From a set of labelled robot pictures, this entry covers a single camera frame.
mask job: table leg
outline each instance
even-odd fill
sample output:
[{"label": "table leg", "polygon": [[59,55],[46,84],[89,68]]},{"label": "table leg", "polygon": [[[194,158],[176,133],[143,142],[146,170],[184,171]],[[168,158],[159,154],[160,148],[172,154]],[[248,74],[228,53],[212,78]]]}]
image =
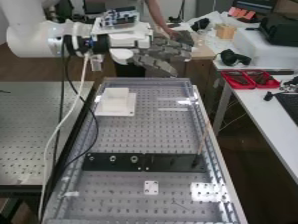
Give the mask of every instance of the table leg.
[{"label": "table leg", "polygon": [[0,223],[10,224],[10,220],[17,212],[21,205],[21,200],[17,198],[6,199],[2,208],[0,209]]},{"label": "table leg", "polygon": [[231,89],[230,89],[228,84],[224,82],[224,87],[223,87],[223,91],[222,91],[222,95],[220,95],[220,101],[219,101],[219,105],[218,105],[218,108],[216,108],[215,119],[214,119],[214,122],[212,122],[212,130],[214,130],[215,136],[219,133],[220,124],[222,124],[222,120],[223,120],[223,117],[224,117],[227,104],[228,104],[228,101],[230,101],[230,95],[231,95]]}]

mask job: box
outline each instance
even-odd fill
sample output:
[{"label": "box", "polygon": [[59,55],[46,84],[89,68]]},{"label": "box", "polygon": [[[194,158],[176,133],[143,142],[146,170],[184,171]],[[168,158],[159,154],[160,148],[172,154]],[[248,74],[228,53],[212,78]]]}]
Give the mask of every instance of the box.
[{"label": "box", "polygon": [[234,26],[228,26],[224,24],[216,24],[215,29],[216,29],[218,38],[227,39],[227,40],[232,39],[235,30],[236,30],[236,28]]},{"label": "box", "polygon": [[232,45],[239,54],[251,58],[252,65],[263,69],[296,69],[298,47],[272,45],[256,30],[239,28]]}]

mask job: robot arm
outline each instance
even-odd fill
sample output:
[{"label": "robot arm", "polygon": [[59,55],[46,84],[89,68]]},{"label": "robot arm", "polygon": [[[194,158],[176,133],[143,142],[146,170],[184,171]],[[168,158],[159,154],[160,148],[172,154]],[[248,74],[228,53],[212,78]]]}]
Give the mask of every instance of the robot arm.
[{"label": "robot arm", "polygon": [[71,21],[58,24],[45,19],[42,11],[42,6],[57,1],[0,0],[9,22],[6,42],[18,57],[61,57],[63,46],[65,55],[82,57],[87,53],[97,57],[110,52],[119,64],[133,62],[176,76],[168,62],[190,60],[191,49],[164,37],[154,37],[148,23],[138,21],[133,8],[107,11],[93,25]]}]

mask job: perforated metal table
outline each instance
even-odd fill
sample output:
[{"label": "perforated metal table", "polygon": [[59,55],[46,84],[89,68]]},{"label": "perforated metal table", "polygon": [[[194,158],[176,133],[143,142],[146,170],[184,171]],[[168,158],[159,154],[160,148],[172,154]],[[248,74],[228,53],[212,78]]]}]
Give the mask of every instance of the perforated metal table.
[{"label": "perforated metal table", "polygon": [[[93,82],[83,85],[83,97]],[[58,123],[59,82],[0,83],[0,194],[25,193],[42,182],[42,151]],[[65,83],[63,113],[74,100]],[[61,129],[58,154],[77,120],[82,103]]]},{"label": "perforated metal table", "polygon": [[[97,117],[91,153],[198,153],[207,116],[187,79],[106,79],[98,95],[106,87],[137,93],[135,114]],[[94,133],[89,116],[69,159],[85,151]],[[206,171],[198,173],[82,171],[79,158],[55,185],[43,223],[247,223],[210,127],[202,157]],[[145,195],[147,180],[158,181],[158,195]]]}]

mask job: white wall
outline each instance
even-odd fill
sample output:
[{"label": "white wall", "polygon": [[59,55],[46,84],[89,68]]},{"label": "white wall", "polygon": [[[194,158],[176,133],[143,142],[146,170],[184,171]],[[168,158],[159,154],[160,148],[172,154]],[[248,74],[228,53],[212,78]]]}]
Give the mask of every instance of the white wall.
[{"label": "white wall", "polygon": [[6,42],[7,21],[0,9],[0,44]]},{"label": "white wall", "polygon": [[[73,11],[74,13],[83,14],[82,10],[82,0],[70,0],[73,4]],[[163,18],[167,20],[168,16],[176,17],[180,7],[182,0],[156,0],[158,4],[160,6],[160,12],[163,15]],[[195,17],[195,10],[196,10],[196,0],[186,0],[184,1],[184,20],[187,21],[192,17]],[[143,10],[143,18],[150,19],[150,14],[147,12],[146,6],[143,4],[145,10]]]},{"label": "white wall", "polygon": [[[158,0],[160,13],[164,20],[167,20],[170,16],[176,18],[179,13],[180,3],[182,3],[182,0]],[[184,21],[195,17],[195,10],[196,10],[196,0],[184,0],[184,11],[183,11]],[[150,18],[150,14],[148,14],[146,6],[143,10],[143,17],[146,19]]]},{"label": "white wall", "polygon": [[83,14],[83,10],[82,10],[82,0],[70,0],[71,5],[73,5],[73,14]]}]

